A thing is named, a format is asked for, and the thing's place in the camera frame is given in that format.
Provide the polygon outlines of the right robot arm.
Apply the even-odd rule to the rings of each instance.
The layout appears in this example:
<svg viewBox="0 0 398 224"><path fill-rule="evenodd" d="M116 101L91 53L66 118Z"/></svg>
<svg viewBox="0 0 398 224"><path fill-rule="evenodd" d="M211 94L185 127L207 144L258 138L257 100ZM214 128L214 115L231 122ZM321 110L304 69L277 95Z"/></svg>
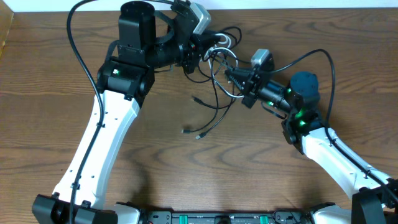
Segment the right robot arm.
<svg viewBox="0 0 398 224"><path fill-rule="evenodd" d="M247 107L261 100L282 111L286 141L323 168L352 201L349 210L318 205L302 217L303 223L397 223L397 180L357 155L321 117L315 74L297 72L287 86L259 69L232 68L225 75Z"/></svg>

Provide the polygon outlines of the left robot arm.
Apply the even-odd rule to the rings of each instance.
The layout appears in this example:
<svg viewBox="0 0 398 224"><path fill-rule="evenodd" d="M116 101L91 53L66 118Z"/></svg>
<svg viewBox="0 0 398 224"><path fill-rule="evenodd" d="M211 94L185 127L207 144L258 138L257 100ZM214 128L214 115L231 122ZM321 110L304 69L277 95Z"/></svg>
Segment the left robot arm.
<svg viewBox="0 0 398 224"><path fill-rule="evenodd" d="M119 38L90 82L95 101L78 149L52 195L32 206L39 223L143 223L128 203L105 207L109 176L122 141L155 81L158 68L176 65L192 73L219 41L207 30L209 12L193 1L172 1L170 18L151 1L121 6Z"/></svg>

